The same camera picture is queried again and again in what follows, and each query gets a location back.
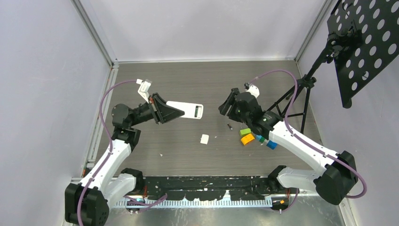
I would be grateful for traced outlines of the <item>orange block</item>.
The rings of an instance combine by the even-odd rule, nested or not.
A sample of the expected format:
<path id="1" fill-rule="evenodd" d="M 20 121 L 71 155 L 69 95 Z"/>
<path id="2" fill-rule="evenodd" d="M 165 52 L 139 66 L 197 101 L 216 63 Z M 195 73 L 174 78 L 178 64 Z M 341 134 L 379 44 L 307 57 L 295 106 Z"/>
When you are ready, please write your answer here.
<path id="1" fill-rule="evenodd" d="M 252 141 L 254 141 L 254 140 L 255 140 L 255 137 L 254 137 L 252 134 L 247 134 L 247 135 L 243 136 L 243 137 L 240 139 L 241 143 L 242 143 L 244 146 L 248 145 L 250 142 L 252 142 Z"/>

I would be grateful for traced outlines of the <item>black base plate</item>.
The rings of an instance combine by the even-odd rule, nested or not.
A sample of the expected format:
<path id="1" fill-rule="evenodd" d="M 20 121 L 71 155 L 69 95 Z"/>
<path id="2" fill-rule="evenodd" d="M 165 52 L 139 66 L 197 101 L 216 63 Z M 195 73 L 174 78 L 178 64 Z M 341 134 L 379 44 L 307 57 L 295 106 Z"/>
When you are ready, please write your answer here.
<path id="1" fill-rule="evenodd" d="M 125 198 L 127 208 L 266 208 L 285 210 L 298 189 L 264 176 L 149 176 Z"/>

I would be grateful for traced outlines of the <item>black tripod stand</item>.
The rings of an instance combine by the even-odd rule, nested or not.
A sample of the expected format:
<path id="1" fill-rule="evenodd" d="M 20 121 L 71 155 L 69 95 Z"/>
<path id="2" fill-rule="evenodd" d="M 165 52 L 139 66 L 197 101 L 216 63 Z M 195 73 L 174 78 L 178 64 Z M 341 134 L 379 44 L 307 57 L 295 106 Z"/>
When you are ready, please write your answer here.
<path id="1" fill-rule="evenodd" d="M 297 117 L 301 116 L 302 117 L 302 123 L 301 123 L 301 129 L 300 132 L 304 133 L 304 128 L 305 128 L 305 122 L 306 122 L 306 117 L 307 117 L 307 112 L 308 112 L 308 107 L 309 107 L 309 99 L 310 99 L 310 93 L 311 89 L 314 87 L 314 84 L 317 82 L 317 79 L 314 78 L 315 72 L 319 69 L 319 67 L 323 63 L 331 63 L 334 60 L 337 60 L 340 55 L 343 55 L 345 52 L 348 52 L 351 46 L 358 46 L 361 44 L 361 34 L 360 32 L 356 31 L 354 28 L 351 29 L 344 29 L 342 32 L 332 32 L 328 35 L 327 37 L 327 42 L 313 65 L 311 66 L 310 70 L 308 71 L 307 74 L 305 74 L 302 78 L 297 80 L 298 88 L 297 92 L 294 92 L 294 87 L 289 89 L 282 97 L 280 97 L 276 102 L 274 102 L 268 110 L 276 109 L 278 112 L 278 115 L 280 117 Z M 305 94 L 305 102 L 304 102 L 304 108 L 302 113 L 295 113 L 295 114 L 289 114 L 288 113 L 288 107 L 289 105 L 286 105 L 286 107 L 281 110 L 279 107 L 279 104 L 285 99 L 288 101 L 296 101 L 298 98 L 299 94 L 303 91 L 306 90 Z"/>

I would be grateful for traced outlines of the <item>green battery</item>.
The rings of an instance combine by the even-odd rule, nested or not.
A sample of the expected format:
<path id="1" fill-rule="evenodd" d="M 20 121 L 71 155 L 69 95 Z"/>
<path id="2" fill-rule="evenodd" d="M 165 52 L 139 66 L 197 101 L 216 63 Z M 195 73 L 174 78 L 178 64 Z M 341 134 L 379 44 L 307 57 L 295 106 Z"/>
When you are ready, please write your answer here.
<path id="1" fill-rule="evenodd" d="M 198 117 L 199 108 L 200 108 L 200 107 L 199 107 L 198 105 L 197 105 L 196 108 L 195 108 L 195 114 L 194 114 L 194 117 L 195 117 L 195 118 Z"/>

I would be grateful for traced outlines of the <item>lime green block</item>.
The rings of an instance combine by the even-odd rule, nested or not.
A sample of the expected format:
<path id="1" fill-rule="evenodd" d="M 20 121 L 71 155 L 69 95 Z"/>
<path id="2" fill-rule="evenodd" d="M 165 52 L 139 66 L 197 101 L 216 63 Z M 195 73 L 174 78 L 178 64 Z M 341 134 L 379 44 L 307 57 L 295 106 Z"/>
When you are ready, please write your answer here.
<path id="1" fill-rule="evenodd" d="M 244 136 L 246 136 L 246 135 L 248 135 L 248 134 L 251 134 L 251 133 L 252 133 L 252 131 L 251 131 L 250 128 L 241 129 L 241 130 L 239 131 L 239 134 L 240 134 L 240 136 L 242 136 L 242 137 L 244 137 Z"/>

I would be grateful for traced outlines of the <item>white battery cover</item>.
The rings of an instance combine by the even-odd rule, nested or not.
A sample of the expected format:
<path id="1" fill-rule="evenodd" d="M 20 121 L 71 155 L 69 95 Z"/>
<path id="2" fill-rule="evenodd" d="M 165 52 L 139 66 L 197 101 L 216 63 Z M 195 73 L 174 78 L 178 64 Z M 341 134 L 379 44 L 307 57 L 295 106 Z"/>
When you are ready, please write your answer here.
<path id="1" fill-rule="evenodd" d="M 200 138 L 200 143 L 201 143 L 201 144 L 207 145 L 207 144 L 208 144 L 208 141 L 209 141 L 209 135 L 207 135 L 207 134 L 202 134 L 202 135 L 201 135 L 201 138 Z"/>

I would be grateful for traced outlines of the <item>blue green striped block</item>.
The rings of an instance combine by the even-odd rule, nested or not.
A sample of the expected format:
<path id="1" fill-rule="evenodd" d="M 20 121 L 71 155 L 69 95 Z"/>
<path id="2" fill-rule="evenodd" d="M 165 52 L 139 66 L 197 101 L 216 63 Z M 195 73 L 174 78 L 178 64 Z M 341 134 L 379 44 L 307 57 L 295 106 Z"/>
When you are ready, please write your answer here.
<path id="1" fill-rule="evenodd" d="M 266 145 L 268 148 L 270 148 L 272 150 L 274 150 L 278 146 L 277 143 L 267 140 L 266 138 L 262 137 L 261 135 L 256 135 L 255 139 L 257 141 L 259 141 L 261 143 L 261 145 Z"/>

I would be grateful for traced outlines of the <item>black perforated panel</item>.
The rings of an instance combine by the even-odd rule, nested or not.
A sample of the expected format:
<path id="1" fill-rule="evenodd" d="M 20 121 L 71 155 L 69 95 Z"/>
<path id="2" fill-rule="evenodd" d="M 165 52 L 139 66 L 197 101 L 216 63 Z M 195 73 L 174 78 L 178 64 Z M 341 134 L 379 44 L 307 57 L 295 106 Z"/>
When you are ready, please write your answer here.
<path id="1" fill-rule="evenodd" d="M 399 54 L 397 0 L 339 0 L 327 20 L 342 106 Z"/>

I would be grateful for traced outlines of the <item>aluminium frame rail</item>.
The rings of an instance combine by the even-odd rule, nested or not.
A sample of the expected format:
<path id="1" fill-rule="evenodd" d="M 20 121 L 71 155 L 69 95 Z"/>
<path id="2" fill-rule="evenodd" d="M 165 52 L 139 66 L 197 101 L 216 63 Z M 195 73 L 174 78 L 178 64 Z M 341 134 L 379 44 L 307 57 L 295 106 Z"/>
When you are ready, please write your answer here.
<path id="1" fill-rule="evenodd" d="M 316 192 L 330 204 L 338 205 L 354 182 L 329 169 L 322 176 L 312 171 L 282 171 L 262 176 L 169 176 L 144 177 L 134 169 L 126 169 L 117 178 L 98 174 L 71 183 L 64 192 L 68 217 L 93 217 L 118 205 L 126 208 L 213 208 L 273 207 L 272 196 L 296 194 L 298 190 Z"/>

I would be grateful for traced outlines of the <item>white remote control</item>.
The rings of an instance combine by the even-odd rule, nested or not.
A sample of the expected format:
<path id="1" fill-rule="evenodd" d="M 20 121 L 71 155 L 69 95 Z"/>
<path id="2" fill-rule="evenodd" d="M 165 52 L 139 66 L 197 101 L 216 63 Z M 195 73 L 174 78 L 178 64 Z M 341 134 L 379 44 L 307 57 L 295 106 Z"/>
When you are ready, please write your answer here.
<path id="1" fill-rule="evenodd" d="M 195 103 L 187 103 L 187 102 L 177 102 L 177 101 L 167 101 L 166 104 L 168 106 L 171 106 L 173 108 L 179 109 L 181 111 L 184 111 L 184 115 L 181 116 L 181 118 L 187 118 L 187 119 L 201 119 L 203 112 L 204 112 L 204 106 L 202 104 L 195 104 Z M 199 106 L 199 112 L 198 112 L 198 117 L 195 118 L 195 108 L 196 106 Z"/>

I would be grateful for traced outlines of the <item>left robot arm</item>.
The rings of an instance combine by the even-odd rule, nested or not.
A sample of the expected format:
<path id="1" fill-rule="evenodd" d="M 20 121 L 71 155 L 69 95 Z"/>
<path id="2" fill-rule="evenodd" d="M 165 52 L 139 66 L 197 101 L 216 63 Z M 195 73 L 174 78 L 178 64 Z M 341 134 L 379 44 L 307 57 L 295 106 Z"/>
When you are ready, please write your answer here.
<path id="1" fill-rule="evenodd" d="M 184 114 L 183 110 L 168 105 L 158 93 L 152 94 L 146 103 L 134 109 L 125 104 L 114 106 L 114 131 L 108 148 L 79 183 L 70 183 L 65 190 L 65 220 L 79 226 L 103 226 L 110 209 L 123 196 L 129 192 L 140 194 L 144 190 L 141 171 L 126 168 L 115 180 L 112 179 L 138 144 L 141 131 L 133 126 L 149 120 L 163 124 Z"/>

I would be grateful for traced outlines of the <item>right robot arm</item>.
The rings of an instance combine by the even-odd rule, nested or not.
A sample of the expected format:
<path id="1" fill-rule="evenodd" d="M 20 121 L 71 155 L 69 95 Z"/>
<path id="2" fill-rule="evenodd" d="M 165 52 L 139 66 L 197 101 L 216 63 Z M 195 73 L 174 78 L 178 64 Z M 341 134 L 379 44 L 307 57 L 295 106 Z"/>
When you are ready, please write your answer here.
<path id="1" fill-rule="evenodd" d="M 264 111 L 256 98 L 257 95 L 248 90 L 240 92 L 233 88 L 218 110 L 221 115 L 246 124 L 268 143 L 286 148 L 311 168 L 296 170 L 279 165 L 268 175 L 270 190 L 274 193 L 286 188 L 314 191 L 328 203 L 340 204 L 359 180 L 354 156 L 348 151 L 338 153 L 314 142 L 278 114 Z"/>

